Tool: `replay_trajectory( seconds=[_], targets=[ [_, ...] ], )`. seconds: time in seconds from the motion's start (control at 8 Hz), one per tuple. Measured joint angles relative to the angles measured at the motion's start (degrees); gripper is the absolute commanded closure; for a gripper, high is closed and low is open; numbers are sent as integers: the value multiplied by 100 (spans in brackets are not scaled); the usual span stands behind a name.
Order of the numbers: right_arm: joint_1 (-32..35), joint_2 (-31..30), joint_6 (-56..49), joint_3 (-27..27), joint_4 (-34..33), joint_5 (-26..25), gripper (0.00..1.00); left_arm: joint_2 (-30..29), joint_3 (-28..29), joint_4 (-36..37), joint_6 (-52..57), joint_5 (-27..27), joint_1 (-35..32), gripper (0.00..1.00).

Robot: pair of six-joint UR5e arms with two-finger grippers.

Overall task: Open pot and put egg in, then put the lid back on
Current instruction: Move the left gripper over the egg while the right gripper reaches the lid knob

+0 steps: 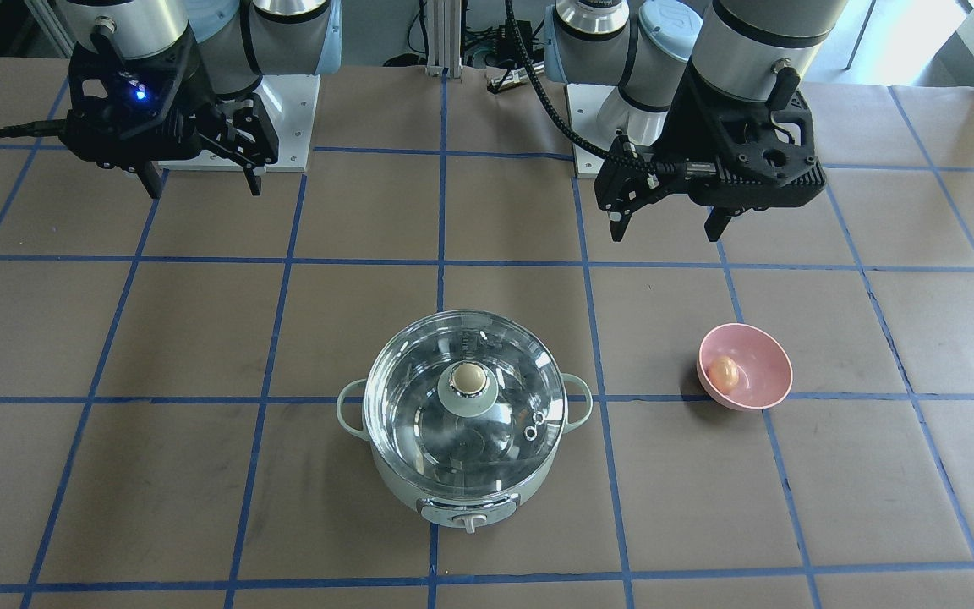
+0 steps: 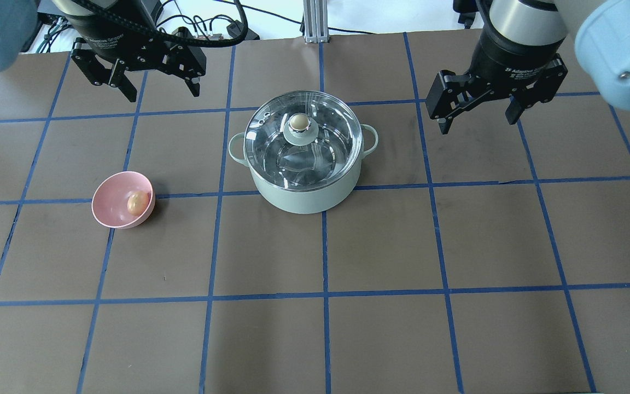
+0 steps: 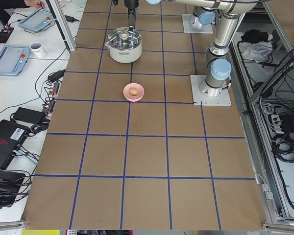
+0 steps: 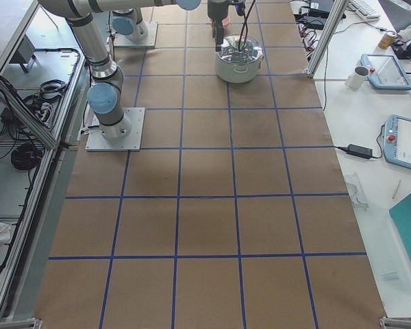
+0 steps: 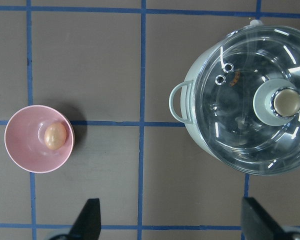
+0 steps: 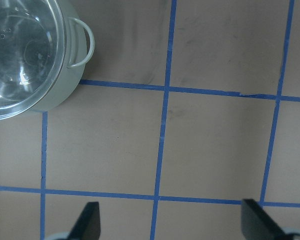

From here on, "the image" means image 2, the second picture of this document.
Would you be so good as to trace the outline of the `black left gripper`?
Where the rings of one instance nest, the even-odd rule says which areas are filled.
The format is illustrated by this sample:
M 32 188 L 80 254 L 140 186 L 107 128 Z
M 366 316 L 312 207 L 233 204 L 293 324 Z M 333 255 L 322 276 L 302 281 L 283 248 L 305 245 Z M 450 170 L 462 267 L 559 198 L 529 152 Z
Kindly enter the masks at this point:
M 148 37 L 103 18 L 72 18 L 71 23 L 81 35 L 72 61 L 88 78 L 108 78 L 108 85 L 129 102 L 137 102 L 138 92 L 125 72 L 147 69 L 183 78 L 190 94 L 200 97 L 200 79 L 207 73 L 207 58 L 200 48 Z

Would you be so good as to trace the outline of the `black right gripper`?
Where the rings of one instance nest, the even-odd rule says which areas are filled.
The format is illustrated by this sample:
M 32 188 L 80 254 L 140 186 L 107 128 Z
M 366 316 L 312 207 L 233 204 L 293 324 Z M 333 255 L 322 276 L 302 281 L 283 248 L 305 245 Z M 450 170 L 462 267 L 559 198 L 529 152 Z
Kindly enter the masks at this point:
M 525 45 L 482 29 L 468 70 L 455 74 L 440 70 L 425 98 L 428 117 L 447 135 L 453 120 L 484 102 L 510 99 L 505 111 L 509 125 L 516 125 L 525 110 L 553 100 L 568 69 L 557 42 Z

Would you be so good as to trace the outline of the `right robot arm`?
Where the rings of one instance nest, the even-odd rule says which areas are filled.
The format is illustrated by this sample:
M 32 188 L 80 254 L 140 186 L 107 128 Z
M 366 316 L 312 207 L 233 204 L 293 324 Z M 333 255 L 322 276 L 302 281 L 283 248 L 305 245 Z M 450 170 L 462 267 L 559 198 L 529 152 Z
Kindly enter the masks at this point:
M 440 70 L 425 98 L 443 135 L 485 102 L 509 99 L 514 125 L 551 101 L 568 74 L 558 53 L 567 36 L 603 99 L 630 111 L 630 1 L 455 1 L 453 10 L 465 25 L 479 15 L 483 28 L 468 70 Z

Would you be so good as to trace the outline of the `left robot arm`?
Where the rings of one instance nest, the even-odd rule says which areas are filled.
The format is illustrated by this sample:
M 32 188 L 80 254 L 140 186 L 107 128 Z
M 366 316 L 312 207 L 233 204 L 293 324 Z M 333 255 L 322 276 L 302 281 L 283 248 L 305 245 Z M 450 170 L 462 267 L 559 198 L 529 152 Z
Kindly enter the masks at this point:
M 181 78 L 191 94 L 200 94 L 207 58 L 189 45 L 193 36 L 181 27 L 173 34 L 156 29 L 140 1 L 57 1 L 56 7 L 78 33 L 70 57 L 93 85 L 120 90 L 130 102 L 137 88 L 127 73 L 157 70 Z M 17 59 L 33 38 L 38 1 L 0 1 L 0 72 Z

